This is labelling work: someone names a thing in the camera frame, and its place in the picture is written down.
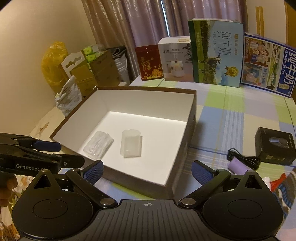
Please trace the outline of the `person's left hand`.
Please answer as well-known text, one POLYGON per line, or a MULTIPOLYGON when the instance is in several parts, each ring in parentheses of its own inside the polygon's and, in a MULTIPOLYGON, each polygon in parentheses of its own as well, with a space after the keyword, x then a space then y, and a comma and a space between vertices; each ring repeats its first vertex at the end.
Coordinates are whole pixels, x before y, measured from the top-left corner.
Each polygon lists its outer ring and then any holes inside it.
POLYGON ((12 195, 12 190, 16 188, 18 181, 15 175, 13 175, 9 180, 7 180, 4 187, 1 187, 0 191, 0 205, 1 207, 6 207, 8 205, 9 199, 12 195))

